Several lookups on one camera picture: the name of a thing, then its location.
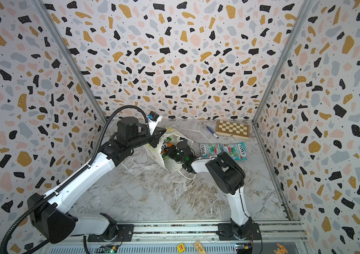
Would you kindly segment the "white floral paper bag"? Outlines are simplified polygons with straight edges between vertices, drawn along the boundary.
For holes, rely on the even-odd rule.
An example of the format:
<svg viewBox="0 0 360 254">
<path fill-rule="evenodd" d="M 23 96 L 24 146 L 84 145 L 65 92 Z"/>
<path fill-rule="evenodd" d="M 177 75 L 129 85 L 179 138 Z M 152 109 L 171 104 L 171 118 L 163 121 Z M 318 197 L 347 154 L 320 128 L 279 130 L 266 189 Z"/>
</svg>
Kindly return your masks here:
<svg viewBox="0 0 360 254">
<path fill-rule="evenodd" d="M 171 126 L 167 126 L 165 129 L 167 131 L 159 140 L 156 148 L 153 148 L 150 144 L 144 145 L 143 148 L 154 162 L 168 172 L 180 171 L 182 169 L 181 163 L 175 162 L 171 159 L 168 155 L 168 150 L 173 145 L 177 145 L 180 141 L 186 141 L 189 146 L 191 146 L 194 142 Z"/>
</svg>

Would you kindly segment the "mint blossom candy bag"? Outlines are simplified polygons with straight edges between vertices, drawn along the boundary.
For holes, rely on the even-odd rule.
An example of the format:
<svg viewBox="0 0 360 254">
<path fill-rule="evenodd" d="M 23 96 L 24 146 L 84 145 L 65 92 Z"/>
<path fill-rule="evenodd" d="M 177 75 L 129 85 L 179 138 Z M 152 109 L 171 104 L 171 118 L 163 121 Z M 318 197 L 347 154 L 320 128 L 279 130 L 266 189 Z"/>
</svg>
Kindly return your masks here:
<svg viewBox="0 0 360 254">
<path fill-rule="evenodd" d="M 221 144 L 200 144 L 201 157 L 215 157 L 219 153 L 223 152 L 223 146 Z"/>
<path fill-rule="evenodd" d="M 244 143 L 222 144 L 222 150 L 225 151 L 233 160 L 247 160 L 246 148 Z"/>
</svg>

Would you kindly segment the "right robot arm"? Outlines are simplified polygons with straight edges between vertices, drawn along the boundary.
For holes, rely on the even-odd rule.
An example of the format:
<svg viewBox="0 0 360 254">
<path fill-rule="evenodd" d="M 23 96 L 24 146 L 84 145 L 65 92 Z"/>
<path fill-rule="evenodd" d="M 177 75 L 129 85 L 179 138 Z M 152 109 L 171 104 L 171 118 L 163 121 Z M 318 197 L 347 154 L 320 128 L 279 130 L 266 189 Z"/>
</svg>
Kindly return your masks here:
<svg viewBox="0 0 360 254">
<path fill-rule="evenodd" d="M 251 236 L 249 231 L 253 228 L 253 220 L 244 197 L 245 172 L 226 152 L 220 152 L 213 157 L 197 157 L 186 141 L 167 147 L 164 152 L 189 173 L 209 173 L 226 195 L 231 210 L 232 233 L 221 230 L 219 235 L 241 240 Z"/>
</svg>

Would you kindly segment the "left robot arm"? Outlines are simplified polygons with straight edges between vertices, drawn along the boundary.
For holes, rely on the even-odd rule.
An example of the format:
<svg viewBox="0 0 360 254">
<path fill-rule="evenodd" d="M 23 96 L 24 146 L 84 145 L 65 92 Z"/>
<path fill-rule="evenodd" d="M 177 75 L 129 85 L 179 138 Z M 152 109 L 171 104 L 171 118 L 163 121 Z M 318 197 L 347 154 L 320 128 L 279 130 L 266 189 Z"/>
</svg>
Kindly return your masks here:
<svg viewBox="0 0 360 254">
<path fill-rule="evenodd" d="M 68 237 L 94 235 L 111 241 L 118 237 L 115 219 L 105 213 L 72 215 L 75 202 L 99 179 L 133 155 L 136 148 L 146 144 L 157 147 L 166 129 L 158 127 L 161 116 L 151 112 L 147 123 L 135 117 L 124 117 L 117 122 L 117 132 L 101 144 L 93 163 L 87 163 L 60 185 L 45 193 L 47 199 L 30 215 L 32 225 L 52 244 Z"/>
</svg>

